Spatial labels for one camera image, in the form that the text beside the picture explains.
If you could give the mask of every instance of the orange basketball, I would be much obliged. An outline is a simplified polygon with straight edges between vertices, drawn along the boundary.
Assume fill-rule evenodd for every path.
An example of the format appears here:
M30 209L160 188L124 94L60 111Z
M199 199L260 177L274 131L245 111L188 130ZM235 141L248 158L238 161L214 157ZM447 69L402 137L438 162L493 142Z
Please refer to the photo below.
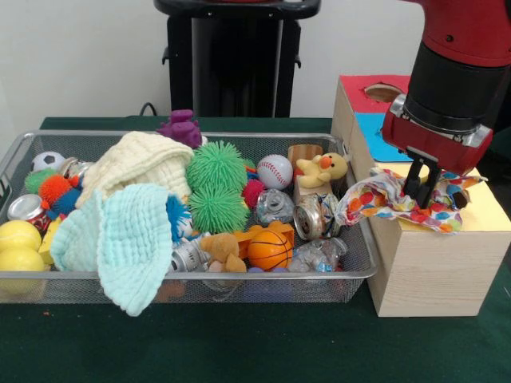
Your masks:
M271 271L275 267L287 267L291 263L293 247L284 235L263 230L252 239L247 254L252 266Z

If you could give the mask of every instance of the red can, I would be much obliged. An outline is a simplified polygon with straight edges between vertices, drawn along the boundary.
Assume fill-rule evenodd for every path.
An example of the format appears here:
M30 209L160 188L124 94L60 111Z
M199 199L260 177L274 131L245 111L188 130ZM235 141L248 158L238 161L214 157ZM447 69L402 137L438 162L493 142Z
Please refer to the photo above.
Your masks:
M7 211L7 218L11 221L21 220L32 223L43 236L48 230L51 219L41 206L42 199L36 194L25 194L17 198Z

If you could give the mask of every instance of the baseball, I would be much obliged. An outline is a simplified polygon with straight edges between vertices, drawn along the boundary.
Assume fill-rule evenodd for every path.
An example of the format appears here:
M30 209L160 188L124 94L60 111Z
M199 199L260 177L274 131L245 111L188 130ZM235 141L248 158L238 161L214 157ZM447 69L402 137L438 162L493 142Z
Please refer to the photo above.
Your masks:
M278 154L264 157L257 165L259 181L268 189L282 190L293 180L291 162Z

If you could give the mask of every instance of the black cable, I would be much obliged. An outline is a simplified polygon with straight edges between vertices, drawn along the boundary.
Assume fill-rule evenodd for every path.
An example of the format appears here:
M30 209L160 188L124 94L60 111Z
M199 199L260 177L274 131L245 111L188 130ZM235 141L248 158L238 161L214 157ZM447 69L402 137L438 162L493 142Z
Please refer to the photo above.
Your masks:
M150 102L146 102L146 103L144 104L144 106L142 106L141 112L140 112L140 113L138 113L138 115L139 115L139 116L144 116L145 110L146 110L148 107L150 107L151 112L153 112L153 116L157 116L157 115L158 115L158 113L156 112L156 108L155 108L155 107L154 107L154 105L153 105L153 104L151 104Z

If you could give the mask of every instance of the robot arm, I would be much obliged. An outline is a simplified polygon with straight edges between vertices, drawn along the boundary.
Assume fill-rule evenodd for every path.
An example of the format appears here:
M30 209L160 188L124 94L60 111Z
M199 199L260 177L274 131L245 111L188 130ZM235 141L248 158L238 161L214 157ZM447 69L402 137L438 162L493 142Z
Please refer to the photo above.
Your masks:
M481 122L511 66L511 0L404 1L423 7L426 26L409 93L391 105L382 134L414 160L405 193L426 207L441 169L465 175L492 140Z

